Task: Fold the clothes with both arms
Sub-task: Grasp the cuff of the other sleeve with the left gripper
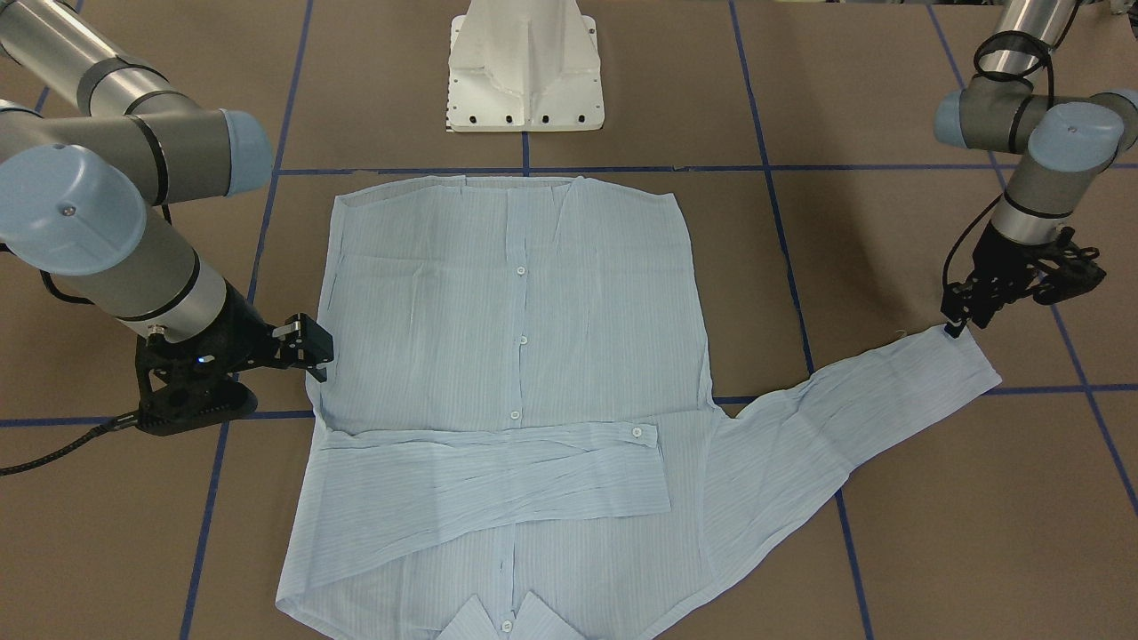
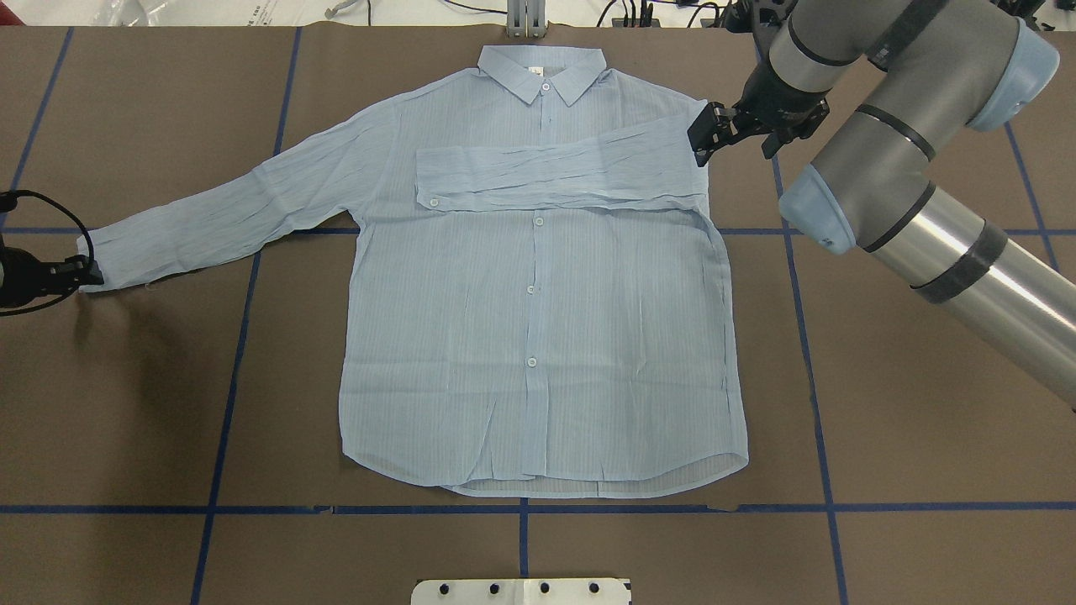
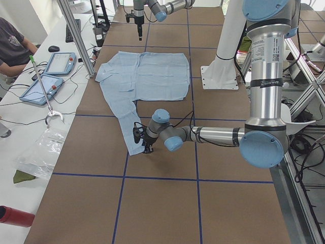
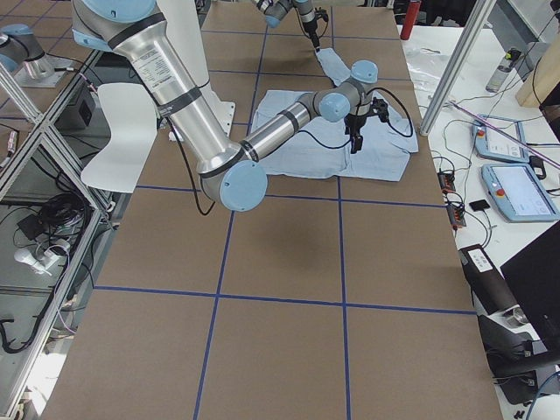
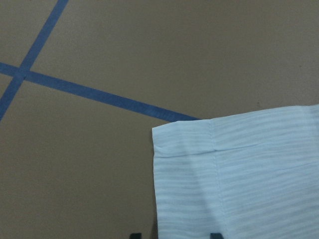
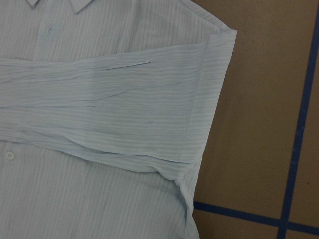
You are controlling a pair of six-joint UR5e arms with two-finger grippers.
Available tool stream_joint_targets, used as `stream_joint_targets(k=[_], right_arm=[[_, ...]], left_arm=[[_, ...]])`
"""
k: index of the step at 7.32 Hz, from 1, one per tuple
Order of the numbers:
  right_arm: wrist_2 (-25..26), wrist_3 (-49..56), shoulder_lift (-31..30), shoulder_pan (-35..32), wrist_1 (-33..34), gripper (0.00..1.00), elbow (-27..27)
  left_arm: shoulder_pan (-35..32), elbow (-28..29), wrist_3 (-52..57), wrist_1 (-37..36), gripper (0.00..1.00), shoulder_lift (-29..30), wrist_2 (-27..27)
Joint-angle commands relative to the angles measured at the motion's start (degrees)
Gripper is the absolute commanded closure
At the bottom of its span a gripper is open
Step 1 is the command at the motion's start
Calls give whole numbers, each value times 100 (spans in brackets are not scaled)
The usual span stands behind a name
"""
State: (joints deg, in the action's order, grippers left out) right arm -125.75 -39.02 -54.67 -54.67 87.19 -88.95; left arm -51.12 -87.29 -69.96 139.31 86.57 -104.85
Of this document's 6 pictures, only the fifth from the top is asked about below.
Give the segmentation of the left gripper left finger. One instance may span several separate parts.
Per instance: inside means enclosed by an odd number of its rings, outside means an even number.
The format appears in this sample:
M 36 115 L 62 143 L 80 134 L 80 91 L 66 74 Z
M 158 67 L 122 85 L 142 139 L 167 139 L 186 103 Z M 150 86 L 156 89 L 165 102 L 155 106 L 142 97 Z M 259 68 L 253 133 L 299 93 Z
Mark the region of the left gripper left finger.
M 130 234 L 130 239 L 141 239 L 142 234 L 141 233 L 132 233 Z

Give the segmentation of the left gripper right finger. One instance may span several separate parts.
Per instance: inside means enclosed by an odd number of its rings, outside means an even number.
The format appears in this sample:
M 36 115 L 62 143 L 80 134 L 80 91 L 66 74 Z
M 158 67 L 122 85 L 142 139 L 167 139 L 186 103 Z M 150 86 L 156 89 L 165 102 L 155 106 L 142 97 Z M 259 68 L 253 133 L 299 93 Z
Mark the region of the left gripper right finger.
M 221 233 L 211 233 L 210 239 L 222 239 L 222 234 Z

